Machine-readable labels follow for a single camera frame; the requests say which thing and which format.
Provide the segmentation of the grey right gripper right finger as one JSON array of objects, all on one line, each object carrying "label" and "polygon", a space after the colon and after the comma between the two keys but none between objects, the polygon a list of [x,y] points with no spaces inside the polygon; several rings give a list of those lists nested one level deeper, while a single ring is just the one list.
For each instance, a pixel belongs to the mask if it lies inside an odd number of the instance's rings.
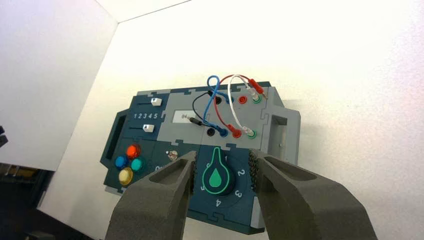
[{"label": "grey right gripper right finger", "polygon": [[270,240],[375,240],[363,204],[342,184],[257,149],[252,188]]}]

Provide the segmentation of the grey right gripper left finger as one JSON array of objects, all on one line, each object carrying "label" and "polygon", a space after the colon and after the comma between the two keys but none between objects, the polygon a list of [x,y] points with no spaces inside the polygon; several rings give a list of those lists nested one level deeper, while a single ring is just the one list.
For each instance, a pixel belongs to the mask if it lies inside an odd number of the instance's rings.
[{"label": "grey right gripper left finger", "polygon": [[105,239],[183,239],[196,158],[190,151],[132,183],[113,209]]}]

